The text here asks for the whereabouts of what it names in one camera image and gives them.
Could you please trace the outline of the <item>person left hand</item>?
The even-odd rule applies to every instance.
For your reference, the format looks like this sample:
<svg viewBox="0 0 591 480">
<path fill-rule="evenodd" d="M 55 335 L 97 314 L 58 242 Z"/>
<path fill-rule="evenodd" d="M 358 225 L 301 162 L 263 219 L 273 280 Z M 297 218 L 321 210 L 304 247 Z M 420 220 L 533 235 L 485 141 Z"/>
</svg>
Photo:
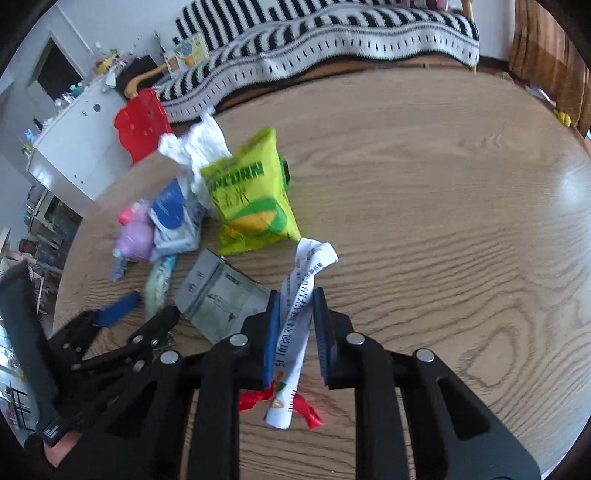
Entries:
<svg viewBox="0 0 591 480">
<path fill-rule="evenodd" d="M 82 437 L 83 434 L 80 432 L 69 431 L 54 446 L 43 443 L 44 454 L 48 462 L 57 468 Z"/>
</svg>

